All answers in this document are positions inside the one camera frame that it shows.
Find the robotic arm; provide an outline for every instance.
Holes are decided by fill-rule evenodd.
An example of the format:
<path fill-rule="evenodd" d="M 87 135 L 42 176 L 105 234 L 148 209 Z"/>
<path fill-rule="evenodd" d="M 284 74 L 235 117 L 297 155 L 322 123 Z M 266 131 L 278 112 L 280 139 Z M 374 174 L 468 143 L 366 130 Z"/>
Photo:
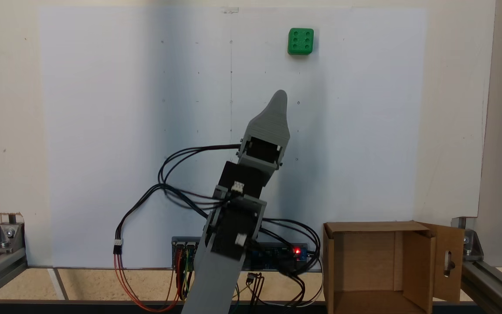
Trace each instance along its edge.
<path fill-rule="evenodd" d="M 289 141 L 288 98 L 277 91 L 253 118 L 237 152 L 237 164 L 226 162 L 214 196 L 229 199 L 207 218 L 195 256 L 195 282 L 183 314 L 229 312 L 235 284 L 249 240 L 255 240 L 266 201 L 259 199 L 272 174 L 280 168 Z"/>

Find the yellow wire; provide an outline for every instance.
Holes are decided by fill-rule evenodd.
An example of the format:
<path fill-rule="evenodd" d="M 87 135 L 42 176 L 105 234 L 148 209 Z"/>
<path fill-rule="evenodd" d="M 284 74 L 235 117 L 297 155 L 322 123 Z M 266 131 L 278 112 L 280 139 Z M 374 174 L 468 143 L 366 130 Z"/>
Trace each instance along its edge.
<path fill-rule="evenodd" d="M 187 284 L 187 270 L 189 269 L 189 250 L 187 250 L 187 258 L 185 258 L 185 286 L 187 287 L 187 295 L 189 295 L 189 284 Z"/>

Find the cardboard flap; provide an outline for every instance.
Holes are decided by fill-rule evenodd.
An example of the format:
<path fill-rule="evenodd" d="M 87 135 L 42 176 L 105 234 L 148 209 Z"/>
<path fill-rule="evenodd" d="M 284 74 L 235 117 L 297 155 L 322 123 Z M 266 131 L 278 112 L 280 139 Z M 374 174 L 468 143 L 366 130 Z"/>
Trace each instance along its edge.
<path fill-rule="evenodd" d="M 334 240 L 329 239 L 326 234 L 326 229 L 323 228 L 322 233 L 323 242 L 323 293 L 325 295 L 325 304 L 328 314 L 334 312 Z"/>
<path fill-rule="evenodd" d="M 435 237 L 403 232 L 403 296 L 431 313 L 434 290 Z"/>
<path fill-rule="evenodd" d="M 460 302 L 464 230 L 422 223 L 436 235 L 434 297 Z"/>
<path fill-rule="evenodd" d="M 325 229 L 331 239 L 333 234 L 339 232 L 428 230 L 426 226 L 415 221 L 327 222 Z"/>

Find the white backdrop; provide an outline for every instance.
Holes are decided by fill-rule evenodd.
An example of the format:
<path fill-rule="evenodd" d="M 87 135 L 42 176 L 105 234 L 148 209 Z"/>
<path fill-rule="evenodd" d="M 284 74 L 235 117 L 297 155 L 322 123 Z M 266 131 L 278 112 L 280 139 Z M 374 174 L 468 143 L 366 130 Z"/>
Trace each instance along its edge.
<path fill-rule="evenodd" d="M 279 88 L 289 95 L 292 138 L 263 193 L 268 216 L 320 229 L 335 219 L 448 224 L 477 214 L 494 1 L 302 8 L 309 13 L 279 20 L 276 10 L 291 11 L 184 7 L 160 16 L 164 8 L 143 2 L 66 2 L 89 3 L 97 7 L 38 10 L 43 0 L 0 0 L 0 213 L 24 215 L 30 264 L 109 267 L 112 230 L 164 155 L 237 143 Z M 421 8 L 402 8 L 409 3 Z M 287 31 L 299 26 L 319 40 L 305 60 L 285 54 Z M 211 193 L 231 156 L 211 154 L 174 182 Z M 127 266 L 168 266 L 166 241 L 200 234 L 199 219 L 152 198 L 125 229 Z"/>
<path fill-rule="evenodd" d="M 314 29 L 313 54 L 287 54 L 292 27 Z M 425 10 L 44 8 L 40 30 L 54 266 L 111 266 L 115 226 L 163 159 L 239 143 L 277 89 L 292 137 L 265 216 L 319 232 L 413 219 Z M 230 153 L 172 183 L 210 195 Z M 124 227 L 126 266 L 170 266 L 170 238 L 203 223 L 156 193 Z"/>

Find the small hole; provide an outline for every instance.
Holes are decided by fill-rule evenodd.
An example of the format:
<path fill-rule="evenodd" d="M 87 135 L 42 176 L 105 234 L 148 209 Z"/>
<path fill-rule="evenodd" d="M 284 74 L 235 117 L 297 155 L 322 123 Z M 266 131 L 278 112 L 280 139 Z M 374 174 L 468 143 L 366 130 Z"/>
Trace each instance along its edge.
<path fill-rule="evenodd" d="M 444 271 L 443 274 L 446 278 L 451 275 L 451 270 L 456 267 L 455 263 L 452 261 L 452 253 L 450 251 L 444 252 Z"/>

